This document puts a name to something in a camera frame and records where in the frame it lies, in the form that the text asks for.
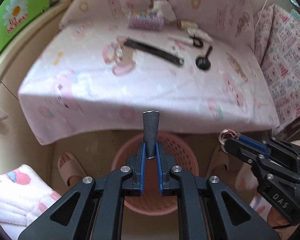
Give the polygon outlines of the red white candy wrapper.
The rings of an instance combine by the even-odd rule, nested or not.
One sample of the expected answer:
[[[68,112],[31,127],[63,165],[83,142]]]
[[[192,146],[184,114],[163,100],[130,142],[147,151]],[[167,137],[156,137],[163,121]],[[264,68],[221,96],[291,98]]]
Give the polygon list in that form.
[[[232,129],[224,129],[218,135],[218,141],[221,145],[221,149],[226,153],[225,142],[229,139],[238,139],[240,137],[240,133],[236,132]]]

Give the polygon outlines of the pink plastic waste basket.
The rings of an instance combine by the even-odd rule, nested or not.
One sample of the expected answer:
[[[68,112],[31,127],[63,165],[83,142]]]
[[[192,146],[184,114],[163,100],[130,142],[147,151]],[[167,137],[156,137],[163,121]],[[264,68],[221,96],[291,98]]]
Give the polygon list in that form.
[[[138,134],[125,142],[117,151],[111,170],[125,165],[127,158],[137,153],[139,142],[142,140],[143,134]],[[158,141],[162,142],[165,153],[174,157],[177,165],[189,170],[195,176],[199,174],[197,158],[183,139],[171,133],[159,132]],[[125,206],[136,213],[147,216],[163,216],[176,211],[177,198],[161,196],[157,178],[156,162],[154,160],[146,161],[143,194],[141,197],[126,197]]]

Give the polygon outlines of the black cylindrical tube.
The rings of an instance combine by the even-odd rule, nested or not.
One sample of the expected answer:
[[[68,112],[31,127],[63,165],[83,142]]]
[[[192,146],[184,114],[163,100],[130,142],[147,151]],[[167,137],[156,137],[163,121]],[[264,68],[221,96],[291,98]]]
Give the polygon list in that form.
[[[155,158],[159,118],[160,113],[158,111],[143,112],[143,142],[146,147],[147,159]]]

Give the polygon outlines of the black plastic spoon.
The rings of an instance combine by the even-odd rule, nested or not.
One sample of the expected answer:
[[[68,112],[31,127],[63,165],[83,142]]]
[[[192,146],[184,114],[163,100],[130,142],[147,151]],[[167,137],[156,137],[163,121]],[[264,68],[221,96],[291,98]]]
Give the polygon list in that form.
[[[208,71],[211,68],[211,62],[209,56],[213,50],[213,46],[209,46],[205,56],[199,56],[196,58],[196,66],[202,71]]]

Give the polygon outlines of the long black wrapper strip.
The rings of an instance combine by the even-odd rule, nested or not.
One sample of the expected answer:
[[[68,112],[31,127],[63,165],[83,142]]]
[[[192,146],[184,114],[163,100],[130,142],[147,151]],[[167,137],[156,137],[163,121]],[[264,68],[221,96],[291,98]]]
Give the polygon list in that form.
[[[165,50],[162,50],[160,48],[151,46],[146,43],[139,42],[137,40],[133,40],[131,38],[127,38],[125,42],[123,43],[125,46],[143,51],[145,53],[149,53],[151,55],[157,56],[163,60],[166,60],[176,66],[183,66],[184,65],[184,59],[178,56],[175,56]]]

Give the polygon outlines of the white tissue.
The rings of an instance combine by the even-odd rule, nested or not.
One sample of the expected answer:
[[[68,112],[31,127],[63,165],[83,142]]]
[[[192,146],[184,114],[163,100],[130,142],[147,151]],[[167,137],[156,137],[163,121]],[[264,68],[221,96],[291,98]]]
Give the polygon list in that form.
[[[188,28],[187,29],[187,33],[191,36],[191,37],[195,37],[198,38],[202,41],[208,42],[208,43],[212,43],[212,38],[204,31],[202,31],[201,29],[198,28]]]

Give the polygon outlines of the cream thread spool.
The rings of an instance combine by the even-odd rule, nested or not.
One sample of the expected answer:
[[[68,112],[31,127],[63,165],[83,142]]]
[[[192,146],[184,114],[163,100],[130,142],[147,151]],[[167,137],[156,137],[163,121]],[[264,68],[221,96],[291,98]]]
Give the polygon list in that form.
[[[198,29],[198,24],[190,21],[178,21],[177,27],[181,30]]]

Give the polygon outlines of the colourful pocket tissue pack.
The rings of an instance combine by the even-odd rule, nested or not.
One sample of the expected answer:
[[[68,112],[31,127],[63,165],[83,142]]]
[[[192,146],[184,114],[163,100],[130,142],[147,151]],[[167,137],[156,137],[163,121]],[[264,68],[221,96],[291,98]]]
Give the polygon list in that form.
[[[131,11],[127,17],[128,28],[149,31],[161,31],[164,26],[162,17],[157,17],[152,12]]]

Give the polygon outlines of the white tissue sticking out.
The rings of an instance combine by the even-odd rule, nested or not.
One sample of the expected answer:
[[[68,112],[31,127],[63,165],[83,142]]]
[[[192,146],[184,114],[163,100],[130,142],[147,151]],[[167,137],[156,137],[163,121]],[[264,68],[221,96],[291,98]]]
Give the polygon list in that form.
[[[171,4],[167,0],[155,0],[153,7],[148,9],[148,12],[162,18],[165,23],[173,23],[177,20]]]

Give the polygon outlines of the white plastic wall plug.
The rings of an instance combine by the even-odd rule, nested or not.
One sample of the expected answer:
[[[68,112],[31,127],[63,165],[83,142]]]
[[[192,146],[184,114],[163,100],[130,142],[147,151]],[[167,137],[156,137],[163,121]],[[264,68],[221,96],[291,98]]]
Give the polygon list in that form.
[[[174,40],[183,44],[187,44],[189,46],[193,45],[193,39],[189,37],[180,37],[180,36],[169,36],[170,40]]]

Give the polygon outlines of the pink slipper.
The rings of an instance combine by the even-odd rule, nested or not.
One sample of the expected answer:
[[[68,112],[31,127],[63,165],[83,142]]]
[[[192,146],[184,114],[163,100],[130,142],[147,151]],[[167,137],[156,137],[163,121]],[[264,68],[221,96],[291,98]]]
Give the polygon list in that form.
[[[58,159],[58,170],[67,187],[73,187],[87,176],[78,160],[69,152],[64,152]]]

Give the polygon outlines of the patchwork print fabric cover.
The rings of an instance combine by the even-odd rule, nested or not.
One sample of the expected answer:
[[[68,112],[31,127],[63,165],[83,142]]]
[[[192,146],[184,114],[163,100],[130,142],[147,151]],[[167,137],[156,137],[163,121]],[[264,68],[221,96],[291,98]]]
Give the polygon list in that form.
[[[300,117],[300,20],[274,4],[254,21],[255,56],[276,108],[277,134]]]

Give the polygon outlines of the pink bear print chair cover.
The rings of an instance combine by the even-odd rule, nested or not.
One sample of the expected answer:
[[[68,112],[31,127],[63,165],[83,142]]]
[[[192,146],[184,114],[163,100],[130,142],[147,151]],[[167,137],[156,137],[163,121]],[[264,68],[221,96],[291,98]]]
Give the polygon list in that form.
[[[196,48],[175,23],[161,31],[128,28],[131,11],[155,0],[74,0],[21,84],[18,96],[42,145],[80,133],[142,129],[142,114],[160,113],[160,129],[177,133],[265,131],[279,125],[254,54],[249,0],[167,0],[177,20],[198,24],[212,43]],[[176,66],[125,46],[127,38],[184,59]],[[211,68],[196,58],[213,46]]]

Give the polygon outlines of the pink white pajama leg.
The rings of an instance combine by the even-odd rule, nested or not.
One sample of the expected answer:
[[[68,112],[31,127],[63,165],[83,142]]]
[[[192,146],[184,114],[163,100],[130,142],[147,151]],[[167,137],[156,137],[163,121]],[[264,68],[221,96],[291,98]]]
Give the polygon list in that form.
[[[0,225],[11,239],[50,208],[61,195],[28,165],[0,175]]]

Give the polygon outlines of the green plastic storage box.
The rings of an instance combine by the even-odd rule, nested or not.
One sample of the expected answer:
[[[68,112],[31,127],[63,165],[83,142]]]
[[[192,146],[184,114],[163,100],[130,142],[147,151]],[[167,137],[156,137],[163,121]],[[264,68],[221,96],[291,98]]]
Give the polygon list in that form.
[[[0,53],[32,20],[50,6],[50,0],[3,0],[0,5]]]

